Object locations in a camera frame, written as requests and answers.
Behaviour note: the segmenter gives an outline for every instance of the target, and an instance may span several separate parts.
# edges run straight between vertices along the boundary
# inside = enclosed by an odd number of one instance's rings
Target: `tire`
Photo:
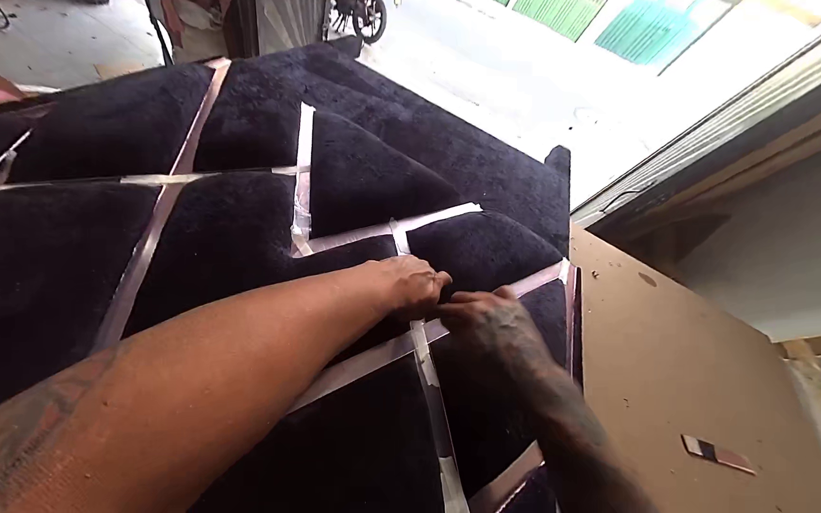
[[[373,2],[373,8],[382,13],[382,16],[379,20],[379,26],[376,27],[376,31],[372,33],[370,36],[366,36],[363,34],[360,29],[364,29],[361,25],[363,23],[363,18],[361,18],[361,13],[358,13],[354,10],[353,13],[353,22],[354,22],[354,32],[357,34],[357,37],[362,38],[363,42],[371,45],[376,41],[379,41],[382,38],[382,34],[385,33],[385,23],[388,20],[388,13],[385,11],[385,1],[384,0],[364,0],[363,7],[366,8],[369,2]]]

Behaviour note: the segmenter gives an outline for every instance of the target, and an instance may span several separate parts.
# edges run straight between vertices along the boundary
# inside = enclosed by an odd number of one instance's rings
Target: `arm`
[[[526,410],[564,511],[657,511],[617,466],[603,427],[511,288],[458,292],[437,308],[481,378],[498,377],[492,384],[513,390]]]
[[[0,511],[188,507],[316,374],[449,275],[399,256],[183,313],[0,405]]]

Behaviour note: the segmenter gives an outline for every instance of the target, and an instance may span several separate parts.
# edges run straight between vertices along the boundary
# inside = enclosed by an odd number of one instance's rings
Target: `concrete floor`
[[[0,0],[14,13],[0,31],[0,75],[18,84],[76,87],[122,69],[163,64],[143,0],[94,6],[71,0]]]

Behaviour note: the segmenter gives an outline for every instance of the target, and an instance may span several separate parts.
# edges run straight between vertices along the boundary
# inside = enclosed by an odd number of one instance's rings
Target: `mdf board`
[[[585,395],[661,512],[821,512],[821,446],[768,338],[581,228]],[[680,435],[757,475],[691,457]]]

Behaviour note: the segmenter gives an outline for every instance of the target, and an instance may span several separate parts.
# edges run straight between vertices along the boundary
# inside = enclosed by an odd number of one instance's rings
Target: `green shutter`
[[[595,44],[636,64],[659,64],[689,45],[700,28],[687,9],[666,0],[634,0],[598,36]]]
[[[518,0],[512,9],[575,41],[606,1]]]

